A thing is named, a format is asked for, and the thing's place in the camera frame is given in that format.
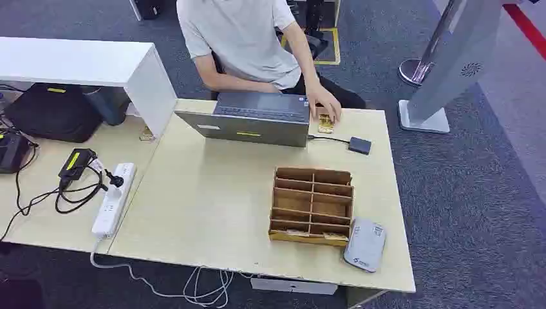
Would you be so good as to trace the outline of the person's left hand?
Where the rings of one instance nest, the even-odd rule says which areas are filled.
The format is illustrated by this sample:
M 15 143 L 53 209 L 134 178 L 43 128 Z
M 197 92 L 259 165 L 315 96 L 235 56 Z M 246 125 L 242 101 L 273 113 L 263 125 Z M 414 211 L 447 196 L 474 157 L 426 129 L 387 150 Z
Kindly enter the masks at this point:
M 319 81 L 311 80 L 310 83 L 305 81 L 306 97 L 309 102 L 310 114 L 314 120 L 319 118 L 317 105 L 322 105 L 326 109 L 330 120 L 335 123 L 341 119 L 342 107 L 341 103 L 326 89 Z

